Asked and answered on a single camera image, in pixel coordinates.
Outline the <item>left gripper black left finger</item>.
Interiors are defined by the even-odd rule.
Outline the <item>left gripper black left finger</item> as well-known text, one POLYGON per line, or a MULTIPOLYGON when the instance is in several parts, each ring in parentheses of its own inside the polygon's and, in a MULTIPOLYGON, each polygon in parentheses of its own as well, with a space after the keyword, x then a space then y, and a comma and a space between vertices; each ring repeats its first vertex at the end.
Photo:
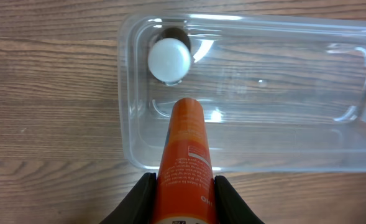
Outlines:
POLYGON ((156 188, 156 173, 146 172, 120 204, 99 224, 149 223, 155 201, 156 188))

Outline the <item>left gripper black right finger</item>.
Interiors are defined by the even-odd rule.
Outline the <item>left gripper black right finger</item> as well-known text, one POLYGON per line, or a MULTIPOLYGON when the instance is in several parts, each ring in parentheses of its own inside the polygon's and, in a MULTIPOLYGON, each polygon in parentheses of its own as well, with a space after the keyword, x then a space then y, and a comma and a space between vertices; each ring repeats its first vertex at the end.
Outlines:
POLYGON ((214 191, 221 224, 264 224, 224 176, 215 176, 214 191))

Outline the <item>orange tube with white cap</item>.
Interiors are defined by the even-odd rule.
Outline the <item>orange tube with white cap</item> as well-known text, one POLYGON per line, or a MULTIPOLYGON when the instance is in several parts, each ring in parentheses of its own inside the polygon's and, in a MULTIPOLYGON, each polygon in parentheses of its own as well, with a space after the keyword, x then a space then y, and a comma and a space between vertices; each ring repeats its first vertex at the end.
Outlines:
POLYGON ((151 223, 217 223, 204 112, 192 98, 172 109, 151 223))

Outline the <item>dark bottle with white cap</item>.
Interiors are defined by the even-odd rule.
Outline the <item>dark bottle with white cap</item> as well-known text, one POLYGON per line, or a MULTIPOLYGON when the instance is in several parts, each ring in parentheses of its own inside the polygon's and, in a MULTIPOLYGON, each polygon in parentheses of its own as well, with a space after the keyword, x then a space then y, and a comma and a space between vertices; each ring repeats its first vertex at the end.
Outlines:
POLYGON ((166 85, 176 85, 191 67, 191 42, 181 28, 169 27, 150 48, 147 65, 151 74, 166 85))

